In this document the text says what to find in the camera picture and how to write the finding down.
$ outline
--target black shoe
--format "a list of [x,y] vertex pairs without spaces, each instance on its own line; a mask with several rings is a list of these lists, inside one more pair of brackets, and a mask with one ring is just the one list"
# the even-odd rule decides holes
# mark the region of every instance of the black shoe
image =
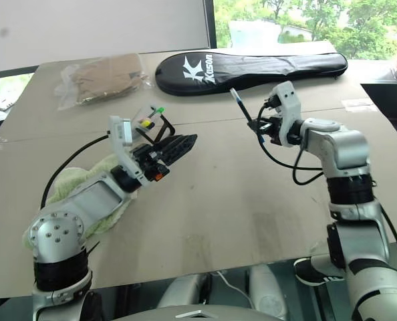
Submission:
[[326,282],[344,280],[342,276],[327,276],[320,273],[312,266],[310,259],[310,257],[303,257],[293,263],[295,276],[301,283],[307,286],[319,286]]

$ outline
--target black racket cover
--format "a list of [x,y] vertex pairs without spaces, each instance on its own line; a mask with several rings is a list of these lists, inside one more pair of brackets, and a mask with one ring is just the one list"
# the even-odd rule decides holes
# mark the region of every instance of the black racket cover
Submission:
[[235,56],[208,51],[179,53],[156,69],[157,86],[175,96],[242,90],[267,82],[339,76],[348,67],[340,53],[309,56]]

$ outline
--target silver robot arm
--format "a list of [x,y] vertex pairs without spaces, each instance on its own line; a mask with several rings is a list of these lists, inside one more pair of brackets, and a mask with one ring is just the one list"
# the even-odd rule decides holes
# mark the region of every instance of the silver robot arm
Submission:
[[92,300],[86,231],[128,201],[136,189],[167,175],[166,165],[187,153],[197,138],[169,136],[131,149],[129,119],[111,116],[109,128],[119,165],[78,185],[65,199],[45,206],[29,227],[35,274],[34,321],[80,319],[84,302]]
[[327,227],[329,254],[346,271],[352,320],[397,321],[397,270],[388,265],[388,240],[372,192],[364,135],[331,120],[302,120],[291,82],[274,87],[263,108],[274,108],[276,115],[250,124],[252,129],[281,146],[299,144],[321,161],[335,219]]

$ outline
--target green towel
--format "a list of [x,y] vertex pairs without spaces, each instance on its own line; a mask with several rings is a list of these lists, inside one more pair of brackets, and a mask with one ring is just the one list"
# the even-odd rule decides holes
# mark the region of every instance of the green towel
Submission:
[[[84,183],[89,178],[95,176],[102,171],[110,171],[113,167],[118,165],[118,160],[115,154],[111,154],[106,158],[102,159],[96,165],[94,165],[89,171],[78,167],[69,167],[64,169],[54,181],[54,194],[49,197],[46,204],[51,204],[65,199],[79,184]],[[102,234],[113,227],[117,221],[121,218],[121,215],[126,210],[131,199],[136,198],[136,192],[133,193],[129,200],[122,204],[117,210],[111,213],[109,216],[101,219],[96,224],[91,226],[86,231],[86,237],[88,238],[92,234]],[[25,247],[32,248],[28,240],[28,230],[23,234],[23,244]]]

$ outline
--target beige cardboard sheet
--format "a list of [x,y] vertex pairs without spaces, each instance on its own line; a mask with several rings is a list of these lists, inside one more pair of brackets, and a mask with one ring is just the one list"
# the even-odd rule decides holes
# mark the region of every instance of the beige cardboard sheet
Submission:
[[[152,80],[157,65],[173,54],[176,53],[141,55]],[[229,93],[176,97],[165,94],[157,87],[135,92],[125,98],[58,111],[59,100],[53,91],[61,81],[60,72],[67,65],[78,62],[52,62],[39,67],[13,107],[10,117],[2,124],[0,141],[105,131],[107,115],[133,117],[141,107],[150,104],[166,107],[166,117],[174,124],[244,117]],[[360,80],[372,78],[378,70],[387,68],[386,62],[350,61],[349,64],[348,70],[338,79],[318,78],[294,82],[304,111],[343,108],[342,100],[367,98],[360,86]],[[182,66],[179,66],[179,72],[182,73]],[[252,115],[257,114],[273,86],[274,84],[265,84],[240,92]]]
[[[364,132],[378,182],[375,193],[397,228],[397,134],[390,123],[379,112],[303,115],[310,116]],[[197,133],[196,146],[161,182],[140,191],[111,231],[90,240],[89,246],[101,241],[90,256],[93,287],[299,257],[325,243],[330,220],[323,179],[306,187],[294,185],[289,170],[266,158],[244,120],[176,129]],[[0,297],[31,293],[33,264],[31,252],[21,244],[23,230],[54,169],[100,134],[0,143]],[[288,163],[297,153],[296,148],[270,148]],[[101,142],[72,165],[88,169],[109,152],[108,143]],[[301,163],[316,165],[317,159],[304,155]]]

